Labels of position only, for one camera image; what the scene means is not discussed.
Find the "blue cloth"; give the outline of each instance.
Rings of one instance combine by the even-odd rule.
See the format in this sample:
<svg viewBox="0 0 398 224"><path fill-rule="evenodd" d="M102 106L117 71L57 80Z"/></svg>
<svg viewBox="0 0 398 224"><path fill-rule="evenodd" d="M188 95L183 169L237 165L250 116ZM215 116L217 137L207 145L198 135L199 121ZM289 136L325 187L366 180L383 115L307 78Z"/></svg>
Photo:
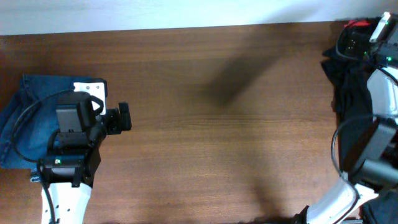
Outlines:
<svg viewBox="0 0 398 224"><path fill-rule="evenodd" d="M31 169L36 165L22 160L12 149L12 128L19 115L33 102L60 90L72 89L74 82L87 82L90 77L24 75L21 88L0 113L0 165L2 168ZM15 138L18 150L30 159L43 158L51 134L59 128L55 106L58 97L39 104L23 120Z"/></svg>

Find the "blue towel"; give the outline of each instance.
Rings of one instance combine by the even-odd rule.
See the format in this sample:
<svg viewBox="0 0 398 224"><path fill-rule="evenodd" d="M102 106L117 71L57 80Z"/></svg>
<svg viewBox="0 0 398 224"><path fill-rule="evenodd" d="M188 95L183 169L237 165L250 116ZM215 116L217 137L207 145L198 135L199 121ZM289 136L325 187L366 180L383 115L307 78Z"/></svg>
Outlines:
<svg viewBox="0 0 398 224"><path fill-rule="evenodd" d="M19 115L32 103L60 90L72 89L74 82L87 82L90 77L24 75L21 89L0 113L0 165L2 168L32 169L36 165L22 160L12 149L11 131ZM55 96L39 104L23 120L15 142L22 155L30 159L43 158L51 134L59 128Z"/></svg>

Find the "wooden tabletop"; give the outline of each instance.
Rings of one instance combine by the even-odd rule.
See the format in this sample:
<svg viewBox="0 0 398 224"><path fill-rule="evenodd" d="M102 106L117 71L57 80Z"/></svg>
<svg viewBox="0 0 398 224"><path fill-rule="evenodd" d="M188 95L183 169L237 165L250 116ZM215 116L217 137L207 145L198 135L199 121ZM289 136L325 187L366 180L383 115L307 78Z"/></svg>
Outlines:
<svg viewBox="0 0 398 224"><path fill-rule="evenodd" d="M0 37L1 99L23 73L108 81L132 130L108 136L85 223L291 217L337 179L330 22ZM40 223L40 184L0 170L1 223Z"/></svg>

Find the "white wall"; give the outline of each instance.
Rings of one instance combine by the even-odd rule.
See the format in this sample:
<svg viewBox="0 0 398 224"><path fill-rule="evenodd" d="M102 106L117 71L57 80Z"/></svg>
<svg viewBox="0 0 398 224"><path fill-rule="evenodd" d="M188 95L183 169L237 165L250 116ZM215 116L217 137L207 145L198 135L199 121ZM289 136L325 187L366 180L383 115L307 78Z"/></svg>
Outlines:
<svg viewBox="0 0 398 224"><path fill-rule="evenodd" d="M334 21L397 0L1 0L0 35Z"/></svg>

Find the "table surface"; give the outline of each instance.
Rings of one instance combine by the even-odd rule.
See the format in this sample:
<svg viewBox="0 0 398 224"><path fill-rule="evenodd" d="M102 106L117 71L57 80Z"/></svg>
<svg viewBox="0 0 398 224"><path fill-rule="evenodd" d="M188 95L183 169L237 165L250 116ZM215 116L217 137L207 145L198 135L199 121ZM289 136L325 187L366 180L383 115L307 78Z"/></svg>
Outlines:
<svg viewBox="0 0 398 224"><path fill-rule="evenodd" d="M23 73L108 81L132 130L108 136L85 223L291 217L335 182L335 22L0 37L3 108ZM0 170L1 223L39 223L40 184Z"/></svg>

